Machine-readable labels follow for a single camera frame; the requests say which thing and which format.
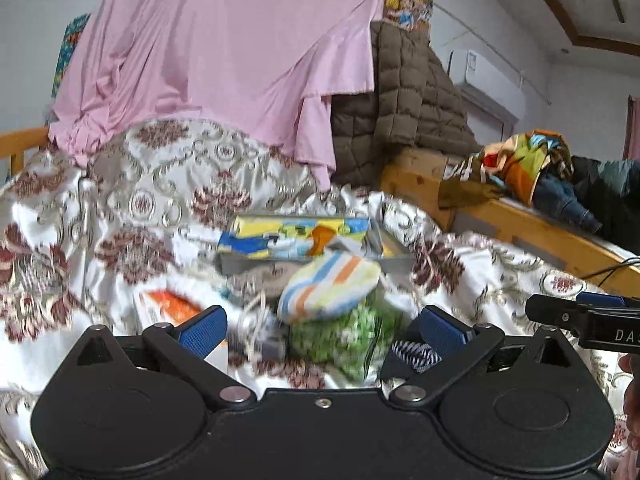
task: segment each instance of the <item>green package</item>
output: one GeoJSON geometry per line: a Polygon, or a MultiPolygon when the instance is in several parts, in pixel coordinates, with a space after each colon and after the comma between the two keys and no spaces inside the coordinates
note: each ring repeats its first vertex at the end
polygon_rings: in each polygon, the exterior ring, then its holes
{"type": "Polygon", "coordinates": [[[370,306],[373,298],[335,319],[293,324],[290,348],[311,362],[334,364],[352,380],[366,380],[380,370],[401,320],[398,311],[370,306]]]}

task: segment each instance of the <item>blue denim jeans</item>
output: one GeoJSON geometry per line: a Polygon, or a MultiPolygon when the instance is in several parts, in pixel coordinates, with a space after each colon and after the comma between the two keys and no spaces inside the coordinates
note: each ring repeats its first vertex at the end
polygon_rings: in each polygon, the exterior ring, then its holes
{"type": "Polygon", "coordinates": [[[593,213],[578,202],[574,186],[552,174],[540,175],[533,192],[533,205],[551,218],[577,225],[591,234],[602,228],[593,213]]]}

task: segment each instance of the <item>floral blanket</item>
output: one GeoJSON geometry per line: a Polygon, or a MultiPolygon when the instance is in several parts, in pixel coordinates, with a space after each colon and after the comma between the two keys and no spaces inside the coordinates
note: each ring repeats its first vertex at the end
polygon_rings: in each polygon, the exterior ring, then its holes
{"type": "MultiPolygon", "coordinates": [[[[30,432],[38,394],[91,324],[116,335],[145,326],[134,297],[168,280],[223,283],[219,229],[240,210],[376,218],[416,256],[416,299],[470,324],[532,334],[524,314],[534,293],[573,298],[591,285],[520,249],[475,234],[441,234],[423,211],[364,190],[316,192],[311,172],[278,150],[209,121],[151,121],[114,137],[84,170],[41,150],[0,191],[0,478],[37,478],[46,466],[30,432]]],[[[626,447],[617,355],[578,349],[609,397],[618,425],[605,467],[626,447]]],[[[348,387],[341,375],[299,361],[230,373],[269,386],[348,387]]]]}

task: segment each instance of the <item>brown quilted blanket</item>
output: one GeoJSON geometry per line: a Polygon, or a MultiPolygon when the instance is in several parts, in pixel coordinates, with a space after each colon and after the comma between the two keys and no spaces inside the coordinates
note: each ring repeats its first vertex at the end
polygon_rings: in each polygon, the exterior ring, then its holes
{"type": "Polygon", "coordinates": [[[468,155],[481,148],[462,98],[420,32],[371,24],[376,90],[332,98],[337,184],[377,187],[403,146],[468,155]]]}

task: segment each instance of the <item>hand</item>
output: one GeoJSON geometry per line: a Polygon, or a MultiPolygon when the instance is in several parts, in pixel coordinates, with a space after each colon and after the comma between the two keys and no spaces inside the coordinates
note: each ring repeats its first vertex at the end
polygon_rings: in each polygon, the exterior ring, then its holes
{"type": "MultiPolygon", "coordinates": [[[[618,365],[623,372],[632,374],[631,359],[634,360],[634,367],[638,369],[638,359],[640,356],[627,354],[620,358],[618,365]]],[[[634,451],[640,448],[640,396],[638,392],[638,380],[634,375],[633,380],[629,383],[625,392],[625,402],[623,411],[626,415],[626,428],[629,430],[628,443],[629,447],[634,451]]]]}

